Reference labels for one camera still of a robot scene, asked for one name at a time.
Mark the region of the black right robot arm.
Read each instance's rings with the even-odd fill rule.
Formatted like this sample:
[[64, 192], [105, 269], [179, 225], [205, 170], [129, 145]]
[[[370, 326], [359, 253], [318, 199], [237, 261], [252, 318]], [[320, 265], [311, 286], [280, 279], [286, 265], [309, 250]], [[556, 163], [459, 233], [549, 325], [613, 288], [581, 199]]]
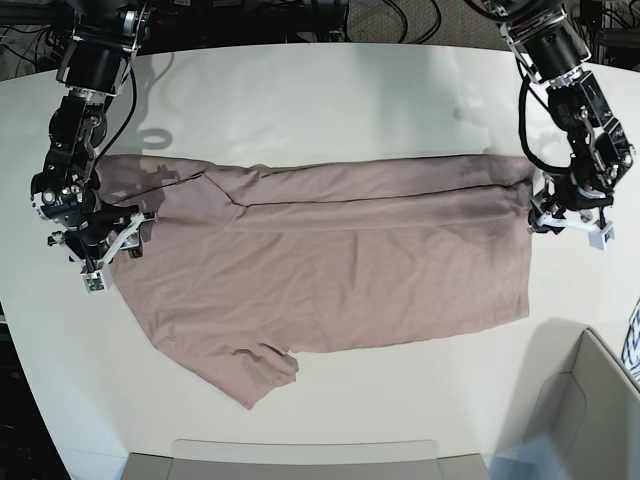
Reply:
[[39, 215], [59, 225], [49, 243], [87, 274], [121, 251], [192, 242], [207, 231], [306, 235], [458, 229], [505, 257], [531, 254], [524, 226], [533, 169], [519, 156], [377, 154], [248, 165], [110, 156], [109, 100], [144, 19], [112, 12], [96, 38], [72, 40], [60, 76], [68, 94], [49, 125], [50, 148], [31, 183]]

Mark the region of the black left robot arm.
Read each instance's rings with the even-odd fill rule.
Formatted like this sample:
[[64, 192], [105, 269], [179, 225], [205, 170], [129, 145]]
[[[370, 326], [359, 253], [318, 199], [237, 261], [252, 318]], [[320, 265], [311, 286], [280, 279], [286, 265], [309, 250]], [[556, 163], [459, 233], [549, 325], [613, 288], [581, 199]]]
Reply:
[[[588, 232], [613, 237], [605, 217], [617, 184], [634, 164], [634, 148], [614, 116], [594, 74], [584, 64], [590, 51], [567, 19], [560, 1], [470, 2], [493, 22], [513, 52], [523, 78], [518, 100], [518, 135], [527, 159], [541, 171], [543, 187], [531, 200], [529, 229]], [[533, 85], [545, 88], [543, 106], [571, 148], [567, 166], [553, 166], [530, 148], [526, 103]]]

